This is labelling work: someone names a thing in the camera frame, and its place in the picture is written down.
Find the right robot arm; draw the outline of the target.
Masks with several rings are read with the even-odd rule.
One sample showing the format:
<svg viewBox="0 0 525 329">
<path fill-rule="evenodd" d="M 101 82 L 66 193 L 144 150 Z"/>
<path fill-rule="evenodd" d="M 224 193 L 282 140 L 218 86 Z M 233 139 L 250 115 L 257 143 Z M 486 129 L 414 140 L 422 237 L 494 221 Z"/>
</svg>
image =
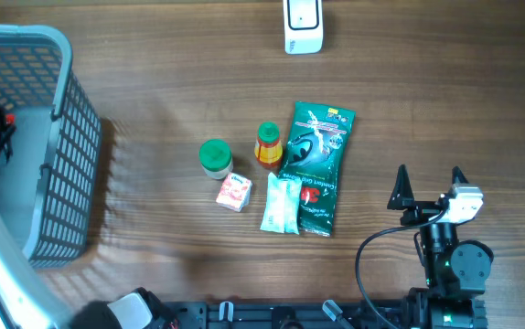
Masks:
<svg viewBox="0 0 525 329">
<path fill-rule="evenodd" d="M 478 297 L 486 291 L 494 254 L 477 240 L 459 240 L 457 228 L 472 221 L 483 206 L 483 192 L 459 167 L 451 186 L 436 201 L 417 201 L 405 165 L 398 169 L 387 208 L 402 212 L 403 228 L 417 228 L 413 242 L 424 268 L 426 286 L 412 288 L 401 302 L 401 328 L 488 327 Z"/>
</svg>

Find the small red white carton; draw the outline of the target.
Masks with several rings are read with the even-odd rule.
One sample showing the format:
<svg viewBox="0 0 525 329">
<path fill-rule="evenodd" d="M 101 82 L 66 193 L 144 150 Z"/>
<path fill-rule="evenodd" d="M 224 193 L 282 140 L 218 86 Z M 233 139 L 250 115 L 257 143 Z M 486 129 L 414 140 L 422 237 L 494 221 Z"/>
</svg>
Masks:
<svg viewBox="0 0 525 329">
<path fill-rule="evenodd" d="M 250 201 L 252 181 L 242 175 L 229 173 L 224 179 L 216 203 L 236 212 L 241 212 Z"/>
</svg>

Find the green lid glass jar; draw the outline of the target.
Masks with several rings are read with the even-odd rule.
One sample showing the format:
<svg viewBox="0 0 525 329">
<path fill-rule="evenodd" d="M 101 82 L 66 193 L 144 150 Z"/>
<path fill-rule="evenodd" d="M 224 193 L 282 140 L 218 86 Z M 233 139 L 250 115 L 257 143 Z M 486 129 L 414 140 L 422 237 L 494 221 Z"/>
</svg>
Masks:
<svg viewBox="0 0 525 329">
<path fill-rule="evenodd" d="M 198 157 L 202 168 L 210 178 L 224 179 L 233 169 L 231 149 L 221 139 L 204 142 L 199 148 Z"/>
</svg>

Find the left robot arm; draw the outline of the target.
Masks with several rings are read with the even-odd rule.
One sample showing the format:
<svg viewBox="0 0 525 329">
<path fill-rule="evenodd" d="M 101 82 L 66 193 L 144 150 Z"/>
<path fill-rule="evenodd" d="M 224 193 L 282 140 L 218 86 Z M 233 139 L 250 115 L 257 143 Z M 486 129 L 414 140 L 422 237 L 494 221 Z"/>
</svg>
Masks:
<svg viewBox="0 0 525 329">
<path fill-rule="evenodd" d="M 10 157 L 15 126 L 0 107 L 0 155 Z M 170 328 L 175 316 L 144 288 L 113 302 L 70 311 L 39 279 L 0 216 L 0 326 L 4 328 Z"/>
</svg>

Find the orange sauce bottle green cap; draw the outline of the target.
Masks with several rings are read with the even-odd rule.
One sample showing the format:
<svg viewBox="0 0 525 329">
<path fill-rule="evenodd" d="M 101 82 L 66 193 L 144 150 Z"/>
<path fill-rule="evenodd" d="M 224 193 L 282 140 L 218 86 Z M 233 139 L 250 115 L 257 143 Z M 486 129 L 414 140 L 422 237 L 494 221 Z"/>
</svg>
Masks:
<svg viewBox="0 0 525 329">
<path fill-rule="evenodd" d="M 259 126 L 254 155 L 257 162 L 267 169 L 273 169 L 281 163 L 283 146 L 279 128 L 274 122 L 264 122 Z"/>
</svg>

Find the green 3M gloves packet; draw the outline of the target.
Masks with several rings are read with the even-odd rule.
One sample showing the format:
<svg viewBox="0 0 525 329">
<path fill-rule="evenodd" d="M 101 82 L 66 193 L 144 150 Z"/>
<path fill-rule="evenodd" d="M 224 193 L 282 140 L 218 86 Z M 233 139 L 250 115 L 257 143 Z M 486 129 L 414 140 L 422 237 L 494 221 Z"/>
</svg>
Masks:
<svg viewBox="0 0 525 329">
<path fill-rule="evenodd" d="M 289 132 L 281 178 L 300 179 L 298 227 L 329 237 L 338 201 L 338 182 L 354 111 L 298 101 Z"/>
</svg>

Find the pale green tissue packet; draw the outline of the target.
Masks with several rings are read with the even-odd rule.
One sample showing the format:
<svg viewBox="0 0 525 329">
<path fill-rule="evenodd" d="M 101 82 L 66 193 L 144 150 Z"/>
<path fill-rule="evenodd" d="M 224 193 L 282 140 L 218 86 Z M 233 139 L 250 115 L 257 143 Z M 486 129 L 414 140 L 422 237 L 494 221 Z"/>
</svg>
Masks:
<svg viewBox="0 0 525 329">
<path fill-rule="evenodd" d="M 298 210 L 302 181 L 268 175 L 267 197 L 260 230 L 280 234 L 299 234 Z"/>
</svg>

